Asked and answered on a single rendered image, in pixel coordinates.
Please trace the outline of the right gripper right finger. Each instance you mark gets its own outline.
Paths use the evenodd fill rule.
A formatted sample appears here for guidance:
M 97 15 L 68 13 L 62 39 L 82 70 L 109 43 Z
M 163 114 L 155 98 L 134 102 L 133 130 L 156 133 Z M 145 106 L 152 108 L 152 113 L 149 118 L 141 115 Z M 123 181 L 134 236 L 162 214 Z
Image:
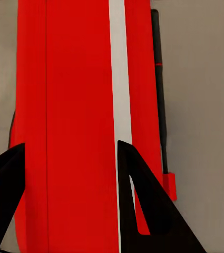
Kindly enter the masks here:
M 121 253 L 206 253 L 138 150 L 118 141 Z M 138 232 L 132 178 L 150 235 Z

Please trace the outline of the radio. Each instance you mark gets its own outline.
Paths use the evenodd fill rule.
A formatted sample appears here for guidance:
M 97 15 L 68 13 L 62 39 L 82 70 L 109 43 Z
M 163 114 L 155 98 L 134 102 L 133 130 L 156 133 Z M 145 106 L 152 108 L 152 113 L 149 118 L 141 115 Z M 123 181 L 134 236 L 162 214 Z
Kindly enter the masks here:
M 176 200 L 159 14 L 150 0 L 18 0 L 16 110 L 25 142 L 21 253 L 121 253 L 118 141 Z M 150 235 L 132 178 L 138 232 Z

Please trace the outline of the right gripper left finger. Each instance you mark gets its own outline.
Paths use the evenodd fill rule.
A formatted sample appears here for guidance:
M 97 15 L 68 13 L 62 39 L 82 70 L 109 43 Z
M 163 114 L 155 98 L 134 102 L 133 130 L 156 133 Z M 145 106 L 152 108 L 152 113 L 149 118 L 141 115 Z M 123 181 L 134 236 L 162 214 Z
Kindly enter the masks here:
M 0 155 L 0 244 L 25 190 L 25 142 Z

